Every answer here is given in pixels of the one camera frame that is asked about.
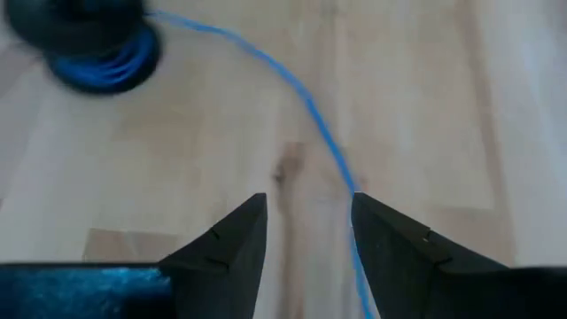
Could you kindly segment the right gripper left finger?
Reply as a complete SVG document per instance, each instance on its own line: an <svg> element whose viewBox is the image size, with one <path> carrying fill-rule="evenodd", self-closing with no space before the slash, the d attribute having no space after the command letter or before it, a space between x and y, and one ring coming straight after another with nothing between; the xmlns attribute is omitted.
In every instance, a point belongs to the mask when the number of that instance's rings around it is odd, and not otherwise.
<svg viewBox="0 0 567 319"><path fill-rule="evenodd" d="M1 319L251 318L267 223L256 193L161 261L4 263Z"/></svg>

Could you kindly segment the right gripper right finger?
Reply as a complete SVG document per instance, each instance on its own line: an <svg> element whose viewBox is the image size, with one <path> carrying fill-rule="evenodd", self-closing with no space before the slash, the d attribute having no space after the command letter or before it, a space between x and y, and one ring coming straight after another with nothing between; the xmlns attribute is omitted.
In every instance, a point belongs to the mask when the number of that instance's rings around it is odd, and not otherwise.
<svg viewBox="0 0 567 319"><path fill-rule="evenodd" d="M383 318L564 318L564 267L509 268L363 193L357 253Z"/></svg>

